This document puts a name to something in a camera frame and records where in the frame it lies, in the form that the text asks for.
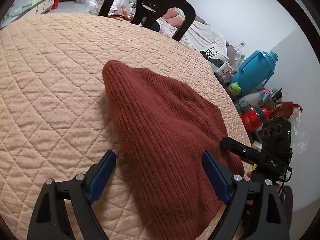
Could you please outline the person's right hand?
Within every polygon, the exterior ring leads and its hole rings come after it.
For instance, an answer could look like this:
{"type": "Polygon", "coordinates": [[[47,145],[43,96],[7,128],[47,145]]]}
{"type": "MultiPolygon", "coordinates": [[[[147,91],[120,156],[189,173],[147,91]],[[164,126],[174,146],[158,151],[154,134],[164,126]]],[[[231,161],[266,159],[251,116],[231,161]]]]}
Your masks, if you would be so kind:
{"type": "MultiPolygon", "coordinates": [[[[248,171],[248,172],[247,172],[247,176],[248,176],[249,180],[252,179],[253,174],[254,174],[254,171],[248,171]]],[[[276,191],[277,191],[277,193],[278,193],[278,196],[280,196],[281,193],[282,193],[282,187],[281,187],[281,185],[279,185],[279,184],[274,184],[274,187],[275,187],[275,189],[276,189],[276,191]]],[[[249,186],[249,190],[255,190],[255,185],[250,185],[250,186],[249,186]]],[[[247,198],[246,204],[247,204],[247,205],[252,205],[252,204],[253,204],[252,197],[248,197],[248,198],[247,198]]]]}

